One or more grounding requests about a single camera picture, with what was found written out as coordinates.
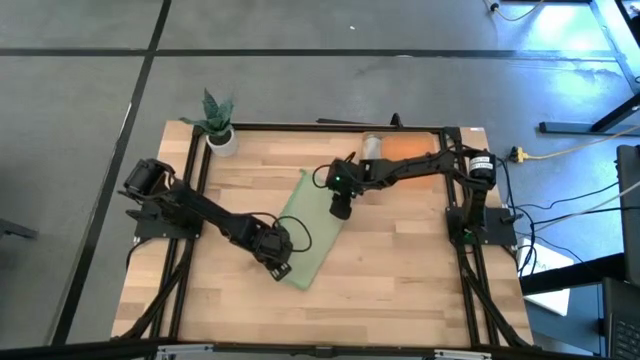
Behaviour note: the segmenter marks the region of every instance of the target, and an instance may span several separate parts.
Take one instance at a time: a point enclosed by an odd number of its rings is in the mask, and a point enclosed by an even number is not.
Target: concrete floor
[[[5,0],[0,47],[145,48],[161,2]],[[502,9],[515,15],[529,7]],[[34,23],[43,26],[34,30]],[[586,5],[545,5],[507,23],[488,16],[481,0],[176,1],[160,47],[608,49]],[[40,230],[37,241],[0,242],[0,348],[47,342],[140,64],[139,58],[0,57],[0,217]],[[538,154],[592,141],[541,135],[534,127],[546,120],[592,122],[632,95],[610,62],[156,58],[118,184],[139,158],[155,156],[167,119],[200,116],[205,86],[216,96],[235,96],[237,122],[325,117],[381,124],[398,112],[410,125],[485,127],[497,154],[513,145]],[[516,203],[547,203],[609,185],[616,181],[616,146],[638,142],[619,138],[513,165]],[[606,196],[531,214],[550,218]],[[135,225],[124,210],[133,205],[113,196],[71,342],[109,337]],[[540,235],[588,260],[622,250],[619,223],[615,213],[592,215]]]

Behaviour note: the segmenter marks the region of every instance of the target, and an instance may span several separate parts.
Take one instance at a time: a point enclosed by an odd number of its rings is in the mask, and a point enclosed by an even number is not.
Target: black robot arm
[[[462,152],[451,149],[436,154],[391,161],[388,159],[352,161],[355,153],[346,159],[335,159],[329,166],[325,181],[334,192],[331,213],[343,220],[351,215],[351,199],[367,190],[380,190],[399,180],[435,174],[449,174],[465,191],[470,192],[465,202],[464,224],[468,228],[485,226],[485,200],[487,192],[496,184],[495,155],[486,150],[465,148]],[[459,155],[469,158],[469,175],[458,170]]]
[[[284,227],[277,222],[270,226],[251,214],[230,213],[176,179],[168,164],[155,159],[138,161],[124,188],[121,193],[133,200],[154,202],[164,222],[190,227],[204,219],[215,225],[232,244],[252,253],[276,280],[291,271],[287,261],[293,245]]]

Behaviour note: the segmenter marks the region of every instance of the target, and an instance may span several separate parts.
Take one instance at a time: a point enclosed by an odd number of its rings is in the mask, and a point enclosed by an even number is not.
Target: green towel
[[[308,251],[291,254],[291,272],[281,282],[306,290],[336,241],[344,222],[329,213],[333,193],[326,188],[315,187],[312,175],[304,170],[300,172],[302,178],[280,216],[288,215],[300,219],[309,229],[313,245]],[[289,231],[294,249],[304,249],[308,246],[309,237],[297,221],[282,219],[280,224]]]

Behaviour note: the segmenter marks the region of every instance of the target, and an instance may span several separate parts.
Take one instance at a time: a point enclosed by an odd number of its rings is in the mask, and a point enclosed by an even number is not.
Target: cylindrical container
[[[369,134],[362,142],[362,157],[361,159],[380,159],[382,157],[380,147],[382,146],[382,139],[378,136]]]
[[[211,139],[209,139],[209,136],[207,136],[207,144],[209,144],[209,147],[211,147],[211,151],[213,151],[216,156],[227,157],[235,154],[236,151],[238,151],[238,138],[236,137],[236,132],[233,128],[231,128],[229,131],[231,132],[231,138],[224,144],[216,145],[212,143]]]

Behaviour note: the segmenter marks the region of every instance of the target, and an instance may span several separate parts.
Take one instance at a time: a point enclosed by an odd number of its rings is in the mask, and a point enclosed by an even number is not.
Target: wooden tabletop
[[[463,143],[487,148],[482,128],[462,129]],[[420,134],[433,139],[429,133]],[[238,131],[238,153],[212,158],[205,196],[231,212],[279,214],[300,178],[362,148],[362,133]],[[182,174],[191,128],[169,121],[158,159]],[[198,161],[205,144],[201,142]],[[334,247],[306,292],[277,283],[253,256],[212,225],[197,240],[179,338],[270,344],[469,346],[460,273],[448,240],[443,176],[428,186],[370,191],[354,202]],[[489,206],[500,206],[497,187]],[[531,332],[513,259],[484,246],[491,295],[525,340]],[[133,255],[113,326],[128,330],[155,296],[167,240]],[[168,331],[169,299],[162,334]],[[487,343],[476,299],[481,339]]]

